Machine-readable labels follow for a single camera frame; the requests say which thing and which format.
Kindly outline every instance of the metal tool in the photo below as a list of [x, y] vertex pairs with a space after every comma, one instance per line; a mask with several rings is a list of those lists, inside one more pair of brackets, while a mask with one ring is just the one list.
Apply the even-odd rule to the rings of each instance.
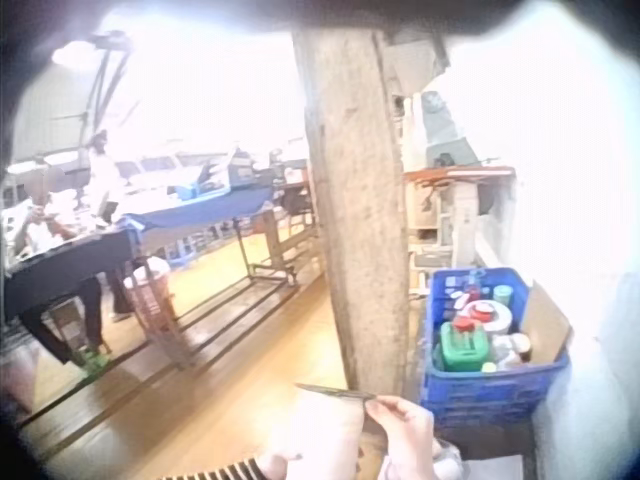
[[357, 390], [342, 390], [340, 388], [322, 387], [320, 385], [307, 385], [305, 383], [296, 383], [295, 385], [298, 388], [302, 388], [303, 390], [308, 390], [310, 392], [324, 393], [325, 395], [329, 395], [332, 397], [353, 398], [356, 400], [362, 400], [363, 402], [376, 398], [376, 396], [372, 395], [371, 393], [359, 392]]

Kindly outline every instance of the white wall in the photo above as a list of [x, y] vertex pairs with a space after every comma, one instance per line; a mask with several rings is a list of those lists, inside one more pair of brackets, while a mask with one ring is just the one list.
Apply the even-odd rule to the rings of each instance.
[[640, 445], [640, 69], [550, 2], [448, 47], [454, 117], [517, 169], [490, 241], [575, 331], [535, 415], [540, 477], [615, 478]]

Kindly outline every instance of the wooden pillar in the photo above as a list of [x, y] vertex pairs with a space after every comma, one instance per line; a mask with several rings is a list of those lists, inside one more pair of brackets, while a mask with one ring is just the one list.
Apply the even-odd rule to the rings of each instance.
[[331, 301], [351, 388], [403, 389], [407, 232], [402, 166], [384, 81], [382, 35], [294, 35]]

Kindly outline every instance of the blue plastic crate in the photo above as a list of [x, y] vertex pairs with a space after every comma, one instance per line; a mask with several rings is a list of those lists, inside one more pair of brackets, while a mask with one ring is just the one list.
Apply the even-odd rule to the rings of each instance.
[[[509, 285], [513, 295], [512, 331], [518, 331], [524, 315], [529, 288], [511, 268], [484, 269], [481, 277], [483, 298], [491, 298], [493, 288]], [[496, 373], [444, 372], [433, 365], [431, 352], [438, 341], [440, 326], [453, 319], [451, 294], [463, 290], [471, 270], [440, 270], [433, 275], [431, 296], [425, 319], [425, 338], [429, 355], [421, 403], [434, 414], [436, 425], [458, 427], [505, 424], [528, 419], [546, 396], [556, 375], [569, 363], [565, 352], [551, 365], [523, 366]]]

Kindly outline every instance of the green bottle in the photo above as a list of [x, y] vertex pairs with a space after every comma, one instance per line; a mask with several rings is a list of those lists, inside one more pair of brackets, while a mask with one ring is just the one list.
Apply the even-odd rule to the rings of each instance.
[[489, 359], [489, 337], [477, 320], [456, 317], [443, 323], [440, 341], [447, 372], [479, 372]]

